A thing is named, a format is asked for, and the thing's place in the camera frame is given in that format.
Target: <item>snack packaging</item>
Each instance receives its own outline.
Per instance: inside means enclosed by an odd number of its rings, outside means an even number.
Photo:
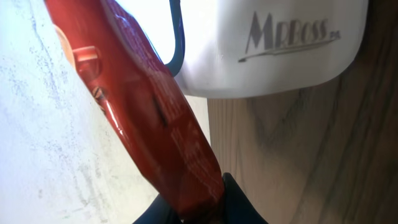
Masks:
[[[115,0],[46,5],[68,61],[142,175],[181,219],[216,213],[224,194],[216,157],[136,20]]]

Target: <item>brand logo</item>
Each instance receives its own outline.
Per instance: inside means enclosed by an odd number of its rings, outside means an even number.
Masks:
[[[303,22],[298,19],[281,21],[276,23],[276,29],[274,29],[271,13],[268,14],[266,22],[261,27],[257,13],[254,12],[246,44],[246,56],[239,59],[238,62],[245,62],[247,59],[265,55],[312,50],[340,38],[339,30],[328,30],[328,19],[312,22]],[[258,52],[257,47],[261,40],[264,43],[264,51],[254,54],[253,52]]]

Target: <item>red package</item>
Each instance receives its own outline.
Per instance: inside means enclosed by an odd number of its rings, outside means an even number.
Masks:
[[[115,0],[46,5],[67,59],[143,176],[181,219],[215,212],[224,193],[216,157],[136,20]]]

